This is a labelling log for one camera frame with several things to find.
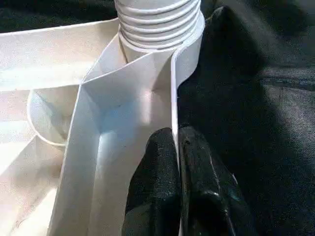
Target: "white plastic tray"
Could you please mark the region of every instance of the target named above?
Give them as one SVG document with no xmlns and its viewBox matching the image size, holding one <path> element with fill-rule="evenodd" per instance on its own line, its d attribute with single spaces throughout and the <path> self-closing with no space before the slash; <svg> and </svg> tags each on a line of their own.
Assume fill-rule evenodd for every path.
<svg viewBox="0 0 315 236">
<path fill-rule="evenodd" d="M 149 53 L 122 44 L 117 19 L 0 34 L 0 235 L 120 235 L 149 136 L 172 127 L 177 144 L 197 26 Z"/>
</svg>

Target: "ribbed cylinder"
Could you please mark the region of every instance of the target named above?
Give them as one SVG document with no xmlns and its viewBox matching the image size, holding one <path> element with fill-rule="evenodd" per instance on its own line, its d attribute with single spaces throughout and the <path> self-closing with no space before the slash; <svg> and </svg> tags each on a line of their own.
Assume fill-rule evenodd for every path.
<svg viewBox="0 0 315 236">
<path fill-rule="evenodd" d="M 123 37 L 148 50 L 172 48 L 189 38 L 200 17 L 200 3 L 201 0 L 115 0 Z"/>
</svg>

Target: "dark fabric background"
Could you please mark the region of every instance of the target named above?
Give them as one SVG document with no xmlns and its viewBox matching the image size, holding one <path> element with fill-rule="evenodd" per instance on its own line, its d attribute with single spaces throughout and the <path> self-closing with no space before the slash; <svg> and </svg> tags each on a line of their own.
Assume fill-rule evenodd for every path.
<svg viewBox="0 0 315 236">
<path fill-rule="evenodd" d="M 113 6 L 5 0 L 0 32 L 111 19 Z M 315 235 L 315 1 L 204 0 L 202 10 L 180 126 L 203 133 L 235 174 L 261 235 Z"/>
</svg>

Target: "white rim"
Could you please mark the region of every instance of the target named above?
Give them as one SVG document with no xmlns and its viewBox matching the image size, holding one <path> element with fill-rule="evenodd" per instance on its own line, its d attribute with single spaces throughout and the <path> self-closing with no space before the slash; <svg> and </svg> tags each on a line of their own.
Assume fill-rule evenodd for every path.
<svg viewBox="0 0 315 236">
<path fill-rule="evenodd" d="M 45 139 L 38 131 L 37 129 L 35 128 L 33 122 L 32 122 L 32 118 L 31 118 L 31 102 L 32 102 L 32 96 L 33 96 L 33 93 L 34 91 L 31 90 L 30 93 L 29 93 L 29 97 L 28 97 L 28 102 L 27 102 L 27 106 L 26 106 L 26 109 L 27 109 L 27 119 L 28 119 L 28 122 L 30 123 L 30 126 L 31 128 L 34 130 L 34 132 L 36 133 L 36 135 L 43 141 L 47 142 L 48 144 L 50 145 L 54 145 L 54 146 L 58 146 L 58 147 L 65 147 L 65 143 L 66 141 L 61 144 L 61 143 L 54 143 L 52 141 L 49 141 L 47 139 Z"/>
</svg>

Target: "white plastic part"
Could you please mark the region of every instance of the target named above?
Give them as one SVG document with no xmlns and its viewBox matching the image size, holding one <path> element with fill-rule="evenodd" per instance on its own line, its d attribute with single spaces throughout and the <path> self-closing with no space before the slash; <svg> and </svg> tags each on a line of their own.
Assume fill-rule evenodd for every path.
<svg viewBox="0 0 315 236">
<path fill-rule="evenodd" d="M 63 150 L 35 136 L 1 173 L 0 235 L 46 235 L 62 159 Z"/>
<path fill-rule="evenodd" d="M 203 28 L 202 17 L 173 60 L 171 50 L 148 53 L 81 85 L 49 236 L 120 235 L 129 182 L 149 136 L 172 127 L 177 138 L 173 99 L 197 66 Z M 191 64 L 174 68 L 183 57 Z"/>
<path fill-rule="evenodd" d="M 27 115 L 39 138 L 51 145 L 65 146 L 77 92 L 75 85 L 30 92 Z"/>
<path fill-rule="evenodd" d="M 110 41 L 99 59 L 88 72 L 84 81 L 89 81 L 101 75 L 117 70 L 127 64 L 124 49 L 118 34 Z"/>
<path fill-rule="evenodd" d="M 120 0 L 115 1 L 121 23 L 121 37 L 130 44 L 146 50 L 164 50 L 182 44 L 195 31 L 201 0 L 182 1 L 176 5 L 169 2 L 168 6 L 158 9 L 154 9 L 157 1 L 146 2 L 152 8 L 134 9 L 133 1 L 124 4 Z"/>
<path fill-rule="evenodd" d="M 118 24 L 114 19 L 0 34 L 0 90 L 81 83 Z"/>
<path fill-rule="evenodd" d="M 35 136 L 27 121 L 29 91 L 0 91 L 0 235 L 44 236 L 63 150 Z"/>
<path fill-rule="evenodd" d="M 118 8 L 117 4 L 120 4 L 126 9 L 126 11 L 131 13 L 160 13 L 176 9 L 186 4 L 188 1 L 190 0 L 116 0 L 115 4 L 116 8 Z"/>
<path fill-rule="evenodd" d="M 166 8 L 179 12 L 186 3 L 193 1 Z M 167 17 L 166 8 L 154 11 Z M 132 16 L 130 10 L 124 13 Z M 153 13 L 145 11 L 143 19 Z M 174 24 L 138 32 L 173 38 L 190 24 L 190 37 L 159 50 L 128 42 L 117 19 L 0 34 L 0 91 L 18 90 L 0 92 L 0 148 L 17 149 L 2 160 L 0 235 L 46 236 L 49 218 L 49 236 L 120 235 L 129 182 L 149 136 L 172 127 L 178 146 L 176 89 L 197 65 L 204 18 L 192 9 Z M 29 91 L 21 89 L 34 89 L 28 104 Z"/>
</svg>

